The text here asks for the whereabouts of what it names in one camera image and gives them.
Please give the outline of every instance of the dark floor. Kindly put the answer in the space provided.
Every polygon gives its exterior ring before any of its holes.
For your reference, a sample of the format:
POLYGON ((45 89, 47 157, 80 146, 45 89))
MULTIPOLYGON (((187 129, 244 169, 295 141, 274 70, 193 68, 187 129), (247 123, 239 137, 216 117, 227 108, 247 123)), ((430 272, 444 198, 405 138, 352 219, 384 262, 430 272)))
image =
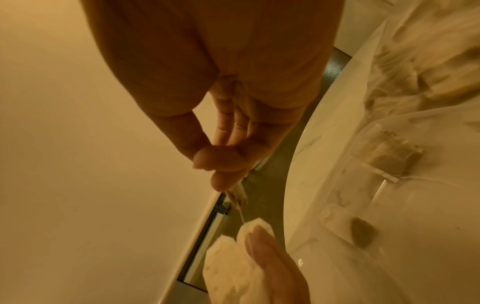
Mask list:
MULTIPOLYGON (((245 221, 261 217, 268 222, 280 244, 285 245, 284 238, 284 195, 290 162, 300 140, 300 136, 307 125, 310 116, 324 96, 325 92, 338 77, 350 56, 334 49, 330 61, 322 78, 321 91, 312 104, 305 111, 300 122, 290 131, 270 158, 258 169, 252 170, 243 180, 243 186, 248 195, 248 206, 242 208, 245 221)), ((236 210, 222 220, 215 234, 228 235, 236 238, 242 221, 236 210)), ((191 285, 206 290, 202 277, 203 264, 198 268, 191 285)))

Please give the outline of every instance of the marble countertop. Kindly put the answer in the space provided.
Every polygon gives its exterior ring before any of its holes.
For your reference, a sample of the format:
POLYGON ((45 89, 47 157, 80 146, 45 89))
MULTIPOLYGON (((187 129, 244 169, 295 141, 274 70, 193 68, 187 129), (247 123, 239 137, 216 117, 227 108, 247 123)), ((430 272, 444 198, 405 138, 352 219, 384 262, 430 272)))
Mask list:
POLYGON ((364 115, 363 99, 383 25, 352 57, 312 114, 298 142, 286 181, 285 243, 321 189, 364 115))

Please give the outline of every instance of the hand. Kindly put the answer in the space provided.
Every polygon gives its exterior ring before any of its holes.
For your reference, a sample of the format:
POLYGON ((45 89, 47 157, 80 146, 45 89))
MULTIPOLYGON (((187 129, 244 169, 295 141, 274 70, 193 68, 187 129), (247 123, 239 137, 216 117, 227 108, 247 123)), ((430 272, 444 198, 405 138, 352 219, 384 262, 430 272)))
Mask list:
POLYGON ((228 190, 319 91, 342 13, 329 0, 82 0, 96 43, 140 108, 228 190), (207 91, 213 145, 193 113, 207 91))
POLYGON ((311 304, 307 281, 292 258, 268 232, 257 226, 245 246, 265 272, 270 287, 270 304, 311 304))

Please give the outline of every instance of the floor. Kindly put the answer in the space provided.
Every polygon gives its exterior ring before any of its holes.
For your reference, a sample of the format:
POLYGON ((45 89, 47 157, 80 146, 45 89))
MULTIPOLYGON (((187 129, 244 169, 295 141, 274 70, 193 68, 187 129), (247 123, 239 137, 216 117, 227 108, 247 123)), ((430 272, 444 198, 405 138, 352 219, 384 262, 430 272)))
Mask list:
MULTIPOLYGON (((349 60, 350 56, 337 49, 333 50, 317 98, 309 105, 300 122, 290 131, 268 160, 259 164, 242 182, 248 195, 248 206, 242 209, 245 221, 261 217, 272 226, 276 239, 282 245, 285 245, 283 220, 285 185, 295 148, 310 116, 349 60)), ((212 232, 214 236, 211 243, 220 234, 235 238, 241 225, 242 221, 239 213, 232 210, 227 216, 222 216, 218 228, 215 232, 212 232)), ((187 283, 206 290, 202 269, 203 261, 196 269, 192 279, 187 283)))

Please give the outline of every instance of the clear plastic container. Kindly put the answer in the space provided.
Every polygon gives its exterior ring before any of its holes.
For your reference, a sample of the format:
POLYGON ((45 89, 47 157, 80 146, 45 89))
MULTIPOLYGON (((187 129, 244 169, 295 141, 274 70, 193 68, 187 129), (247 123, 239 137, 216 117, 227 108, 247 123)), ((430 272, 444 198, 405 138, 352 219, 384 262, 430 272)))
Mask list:
POLYGON ((365 127, 292 239, 314 301, 327 256, 364 304, 480 303, 480 105, 365 127))

